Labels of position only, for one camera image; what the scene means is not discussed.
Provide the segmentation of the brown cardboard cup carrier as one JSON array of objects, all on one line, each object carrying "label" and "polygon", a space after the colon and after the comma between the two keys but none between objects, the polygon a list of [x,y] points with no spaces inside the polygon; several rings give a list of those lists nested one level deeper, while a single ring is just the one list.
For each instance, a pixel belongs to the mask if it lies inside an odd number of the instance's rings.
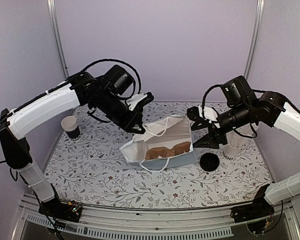
[{"label": "brown cardboard cup carrier", "polygon": [[170,158],[178,156],[190,151],[191,142],[185,141],[174,145],[172,148],[167,147],[154,147],[146,152],[145,160],[154,160],[158,158]]}]

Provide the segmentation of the white paper bag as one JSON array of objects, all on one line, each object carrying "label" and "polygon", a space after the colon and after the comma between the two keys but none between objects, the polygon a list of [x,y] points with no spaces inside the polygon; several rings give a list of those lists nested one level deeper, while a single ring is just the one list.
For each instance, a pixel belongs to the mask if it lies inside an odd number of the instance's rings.
[{"label": "white paper bag", "polygon": [[134,169],[159,173],[167,168],[196,162],[191,122],[185,115],[170,115],[143,124],[145,133],[135,134],[120,147],[128,165]]}]

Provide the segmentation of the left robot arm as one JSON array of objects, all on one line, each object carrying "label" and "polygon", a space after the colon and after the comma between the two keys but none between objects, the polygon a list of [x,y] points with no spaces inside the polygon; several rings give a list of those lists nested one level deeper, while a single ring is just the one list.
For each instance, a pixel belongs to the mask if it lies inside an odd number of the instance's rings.
[{"label": "left robot arm", "polygon": [[139,88],[133,88],[130,96],[123,97],[123,93],[130,86],[140,84],[141,79],[139,76],[133,78],[120,63],[116,60],[110,70],[98,77],[88,73],[88,68],[93,66],[91,63],[56,87],[15,109],[4,109],[0,113],[2,163],[19,173],[53,217],[64,213],[64,205],[58,201],[53,186],[31,157],[26,135],[55,116],[85,105],[90,117],[100,110],[107,122],[113,122],[127,133],[143,134],[146,131],[143,107],[153,101],[154,96],[151,92],[141,93]]}]

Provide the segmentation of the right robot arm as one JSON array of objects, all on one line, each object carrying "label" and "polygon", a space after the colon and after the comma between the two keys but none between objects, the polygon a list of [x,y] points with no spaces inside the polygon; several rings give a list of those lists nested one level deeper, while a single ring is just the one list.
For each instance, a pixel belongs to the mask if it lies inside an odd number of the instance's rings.
[{"label": "right robot arm", "polygon": [[[205,110],[208,93],[220,88],[226,97],[230,110],[217,114]],[[211,86],[203,95],[201,106],[188,108],[187,117],[193,121],[191,130],[203,128],[208,133],[192,144],[193,148],[219,149],[228,143],[226,133],[247,124],[259,122],[283,131],[300,142],[300,110],[283,94],[275,91],[255,90],[244,76],[235,77],[224,84]],[[252,218],[259,218],[274,205],[300,194],[300,171],[277,183],[270,183],[259,189],[249,206]]]}]

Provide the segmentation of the stack of black lids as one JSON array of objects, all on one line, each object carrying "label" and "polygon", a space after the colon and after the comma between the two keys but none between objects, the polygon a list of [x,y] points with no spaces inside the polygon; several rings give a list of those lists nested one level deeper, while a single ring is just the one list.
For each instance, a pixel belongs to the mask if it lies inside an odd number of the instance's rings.
[{"label": "stack of black lids", "polygon": [[219,167],[220,159],[216,154],[208,152],[200,157],[199,164],[204,171],[212,172]]}]

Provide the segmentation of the white cup holding straws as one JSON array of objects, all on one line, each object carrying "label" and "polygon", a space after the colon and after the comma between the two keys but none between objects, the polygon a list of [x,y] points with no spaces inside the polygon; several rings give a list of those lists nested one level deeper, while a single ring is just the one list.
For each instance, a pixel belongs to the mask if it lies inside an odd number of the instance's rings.
[{"label": "white cup holding straws", "polygon": [[236,159],[236,157],[240,151],[241,151],[241,148],[236,148],[229,144],[226,144],[223,148],[222,154],[226,160],[233,161]]}]

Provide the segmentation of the floral table mat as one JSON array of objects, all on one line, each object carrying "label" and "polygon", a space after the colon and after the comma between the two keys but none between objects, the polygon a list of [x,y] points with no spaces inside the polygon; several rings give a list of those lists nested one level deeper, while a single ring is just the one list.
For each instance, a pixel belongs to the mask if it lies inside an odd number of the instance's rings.
[{"label": "floral table mat", "polygon": [[63,134],[44,175],[63,200],[138,209],[181,209],[231,205],[252,200],[272,177],[255,142],[246,143],[231,160],[215,150],[220,165],[213,172],[201,169],[207,152],[195,149],[193,163],[150,173],[130,167],[120,147],[132,139],[113,123],[101,123],[75,110],[81,135],[76,141]]}]

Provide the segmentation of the stack of black cups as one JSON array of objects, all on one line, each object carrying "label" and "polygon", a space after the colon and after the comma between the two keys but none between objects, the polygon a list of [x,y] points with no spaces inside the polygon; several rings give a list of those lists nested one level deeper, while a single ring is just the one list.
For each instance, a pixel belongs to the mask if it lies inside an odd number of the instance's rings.
[{"label": "stack of black cups", "polygon": [[70,139],[76,140],[79,138],[81,133],[78,125],[78,119],[75,116],[66,116],[62,119],[60,124]]}]

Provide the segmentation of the front aluminium rail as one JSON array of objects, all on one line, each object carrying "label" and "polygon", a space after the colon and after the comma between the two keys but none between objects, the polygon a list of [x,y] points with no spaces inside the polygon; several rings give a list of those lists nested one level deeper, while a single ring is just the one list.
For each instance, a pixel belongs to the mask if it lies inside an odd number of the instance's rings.
[{"label": "front aluminium rail", "polygon": [[230,206],[188,209],[129,209],[84,205],[78,222],[47,219],[33,195],[17,212],[14,240],[300,240],[290,202],[274,214],[235,222]]}]

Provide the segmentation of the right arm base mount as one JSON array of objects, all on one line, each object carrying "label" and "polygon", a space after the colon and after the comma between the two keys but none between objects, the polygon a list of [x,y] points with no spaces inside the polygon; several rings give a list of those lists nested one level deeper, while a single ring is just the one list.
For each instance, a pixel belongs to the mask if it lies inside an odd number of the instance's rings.
[{"label": "right arm base mount", "polygon": [[264,234],[272,223],[275,210],[268,203],[252,202],[231,208],[230,217],[235,223],[245,222],[254,235]]}]

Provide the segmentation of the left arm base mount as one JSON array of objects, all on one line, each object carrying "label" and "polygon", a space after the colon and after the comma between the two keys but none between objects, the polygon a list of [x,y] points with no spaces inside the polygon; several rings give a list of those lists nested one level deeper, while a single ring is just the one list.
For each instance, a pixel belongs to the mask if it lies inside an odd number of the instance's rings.
[{"label": "left arm base mount", "polygon": [[82,210],[82,205],[74,200],[63,203],[58,198],[54,198],[47,202],[41,202],[38,212],[58,220],[78,223]]}]

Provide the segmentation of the right aluminium frame post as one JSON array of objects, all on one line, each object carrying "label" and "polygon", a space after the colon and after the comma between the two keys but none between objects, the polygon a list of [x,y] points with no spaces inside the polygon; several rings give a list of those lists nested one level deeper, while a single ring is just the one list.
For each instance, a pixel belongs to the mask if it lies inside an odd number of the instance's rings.
[{"label": "right aluminium frame post", "polygon": [[265,7],[265,0],[257,0],[252,37],[251,37],[247,61],[245,64],[245,69],[244,69],[244,77],[246,79],[249,78],[251,70],[252,70],[255,52],[256,52],[257,44],[258,44],[258,38],[259,38],[261,27],[262,27],[264,7]]}]

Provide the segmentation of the aluminium frame post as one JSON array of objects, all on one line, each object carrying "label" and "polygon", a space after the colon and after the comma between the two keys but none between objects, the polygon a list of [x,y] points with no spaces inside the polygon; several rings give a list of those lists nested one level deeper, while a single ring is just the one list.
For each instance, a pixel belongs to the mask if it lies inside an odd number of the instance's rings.
[{"label": "aluminium frame post", "polygon": [[256,52],[257,44],[258,44],[258,38],[259,38],[261,27],[262,27],[264,7],[265,7],[265,0],[257,0],[252,37],[251,37],[247,61],[245,64],[245,69],[244,69],[244,77],[246,79],[249,78],[251,70],[252,70],[255,52]]},{"label": "aluminium frame post", "polygon": [[62,46],[62,39],[61,39],[61,34],[60,34],[60,29],[59,29],[59,24],[58,24],[58,17],[57,17],[57,10],[56,10],[56,1],[55,0],[47,0],[47,9],[48,9],[48,15],[49,15],[49,21],[51,25],[51,30],[55,42],[55,47],[61,67],[62,74],[65,79],[69,77],[68,73],[68,67],[66,63],[66,58]]}]

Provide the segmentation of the left aluminium frame post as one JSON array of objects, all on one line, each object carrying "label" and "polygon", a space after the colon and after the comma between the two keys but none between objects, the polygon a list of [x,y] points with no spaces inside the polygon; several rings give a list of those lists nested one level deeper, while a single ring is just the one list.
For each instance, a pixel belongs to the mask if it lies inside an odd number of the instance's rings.
[{"label": "left aluminium frame post", "polygon": [[69,77],[68,73],[68,67],[66,63],[66,58],[62,46],[62,39],[61,39],[61,34],[60,34],[60,29],[59,29],[59,24],[58,24],[58,17],[57,17],[57,10],[56,10],[56,1],[55,0],[47,0],[47,9],[48,9],[48,15],[49,15],[49,21],[51,25],[51,30],[55,42],[55,47],[61,67],[62,74],[65,79]]}]

